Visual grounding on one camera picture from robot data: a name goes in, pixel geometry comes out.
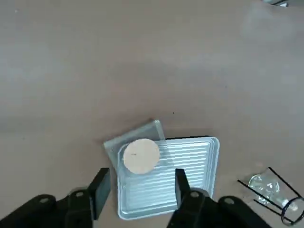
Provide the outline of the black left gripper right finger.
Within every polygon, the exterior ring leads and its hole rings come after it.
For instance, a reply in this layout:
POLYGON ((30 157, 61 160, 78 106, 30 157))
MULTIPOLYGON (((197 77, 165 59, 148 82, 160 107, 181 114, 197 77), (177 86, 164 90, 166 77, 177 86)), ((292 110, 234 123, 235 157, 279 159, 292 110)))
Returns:
POLYGON ((168 228, 269 228, 243 200, 224 196, 214 201, 205 190, 191 188, 184 169, 175 170, 177 209, 168 228))

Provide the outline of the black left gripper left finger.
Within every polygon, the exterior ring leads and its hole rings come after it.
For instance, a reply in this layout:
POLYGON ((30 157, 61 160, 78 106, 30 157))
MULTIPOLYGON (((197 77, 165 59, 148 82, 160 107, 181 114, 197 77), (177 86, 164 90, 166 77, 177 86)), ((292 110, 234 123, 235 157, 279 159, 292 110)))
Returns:
POLYGON ((110 193, 110 169, 101 168, 86 188, 61 200, 49 194, 33 197, 0 220, 2 228, 92 228, 110 193))

